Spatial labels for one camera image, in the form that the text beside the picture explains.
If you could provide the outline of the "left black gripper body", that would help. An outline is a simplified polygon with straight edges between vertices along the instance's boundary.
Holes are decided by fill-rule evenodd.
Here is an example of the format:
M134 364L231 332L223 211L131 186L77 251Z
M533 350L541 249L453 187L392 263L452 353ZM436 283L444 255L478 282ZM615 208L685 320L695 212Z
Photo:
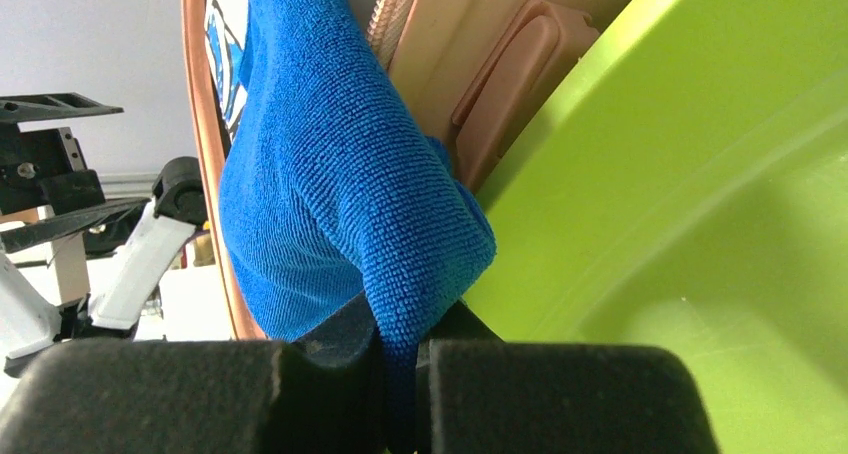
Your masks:
M68 127L23 132L1 126L1 213L49 206L61 215L105 202L97 173L88 168Z

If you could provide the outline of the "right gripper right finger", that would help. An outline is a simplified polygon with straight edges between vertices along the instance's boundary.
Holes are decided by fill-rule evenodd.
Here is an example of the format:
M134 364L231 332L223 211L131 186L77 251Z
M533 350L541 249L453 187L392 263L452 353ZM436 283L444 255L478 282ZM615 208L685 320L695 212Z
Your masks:
M646 345L499 338L457 303L419 349L422 453L715 453L682 361Z

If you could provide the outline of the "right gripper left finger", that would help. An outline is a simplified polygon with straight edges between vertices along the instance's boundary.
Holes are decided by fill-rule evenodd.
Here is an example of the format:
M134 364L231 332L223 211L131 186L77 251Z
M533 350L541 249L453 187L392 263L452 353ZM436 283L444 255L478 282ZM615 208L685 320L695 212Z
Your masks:
M363 297L292 343L73 341L28 367L5 453L379 453L376 325Z

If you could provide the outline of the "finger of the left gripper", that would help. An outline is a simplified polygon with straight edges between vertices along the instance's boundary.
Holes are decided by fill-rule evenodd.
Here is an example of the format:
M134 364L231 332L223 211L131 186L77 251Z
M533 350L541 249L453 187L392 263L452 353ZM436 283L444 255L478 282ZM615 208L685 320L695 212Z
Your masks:
M1 251L17 253L34 246L75 235L91 227L106 224L150 202L146 197L111 199L84 209L55 215L19 228L1 232Z
M1 124L42 122L123 113L119 106L102 104L75 92L1 97Z

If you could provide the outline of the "blue towel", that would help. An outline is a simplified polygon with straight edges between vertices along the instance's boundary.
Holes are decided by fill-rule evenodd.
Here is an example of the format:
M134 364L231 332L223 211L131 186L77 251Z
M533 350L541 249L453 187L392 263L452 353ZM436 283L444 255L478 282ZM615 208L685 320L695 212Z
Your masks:
M247 89L219 219L245 303L294 341L364 295L388 446L415 449L418 347L490 266L494 233L378 64L347 0L248 0Z

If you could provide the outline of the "green plastic tray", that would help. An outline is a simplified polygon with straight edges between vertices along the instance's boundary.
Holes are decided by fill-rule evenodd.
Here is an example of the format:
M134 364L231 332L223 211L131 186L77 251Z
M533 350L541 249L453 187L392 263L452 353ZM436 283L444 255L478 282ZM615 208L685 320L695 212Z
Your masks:
M847 449L847 0L632 0L480 192L500 336L652 344L725 453Z

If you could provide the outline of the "pink hard-shell suitcase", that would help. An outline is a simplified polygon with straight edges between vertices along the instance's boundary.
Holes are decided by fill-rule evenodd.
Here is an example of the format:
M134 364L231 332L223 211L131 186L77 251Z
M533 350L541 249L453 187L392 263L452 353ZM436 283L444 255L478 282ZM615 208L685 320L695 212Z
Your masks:
M459 154L478 188L520 131L632 0L349 0L365 38L424 131ZM181 0L199 164L233 336L259 339L220 232L224 139L205 41L205 0Z

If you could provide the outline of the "white shirt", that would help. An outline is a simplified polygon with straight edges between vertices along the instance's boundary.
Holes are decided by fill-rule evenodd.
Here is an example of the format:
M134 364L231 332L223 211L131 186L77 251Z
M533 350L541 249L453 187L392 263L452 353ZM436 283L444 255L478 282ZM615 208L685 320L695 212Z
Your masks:
M247 101L241 72L249 26L248 0L205 0L203 25L224 139L230 144Z

